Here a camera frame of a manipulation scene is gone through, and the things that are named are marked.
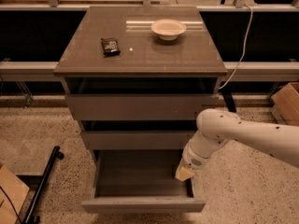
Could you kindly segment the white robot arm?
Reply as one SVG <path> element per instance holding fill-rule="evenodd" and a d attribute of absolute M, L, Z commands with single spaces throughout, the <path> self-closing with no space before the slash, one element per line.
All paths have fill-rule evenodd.
<path fill-rule="evenodd" d="M 246 121 L 236 113 L 218 109 L 202 111 L 196 126 L 176 170 L 180 181 L 192 178 L 215 151 L 232 140 L 299 167 L 298 126 Z"/>

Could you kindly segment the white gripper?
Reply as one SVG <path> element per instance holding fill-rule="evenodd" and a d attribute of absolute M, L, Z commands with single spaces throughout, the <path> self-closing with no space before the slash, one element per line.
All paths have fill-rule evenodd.
<path fill-rule="evenodd" d="M 187 145 L 183 150 L 182 160 L 179 162 L 175 178 L 179 181 L 186 181 L 195 175 L 194 170 L 203 168 L 207 162 L 207 158 L 200 157 L 192 150 L 190 145 Z"/>

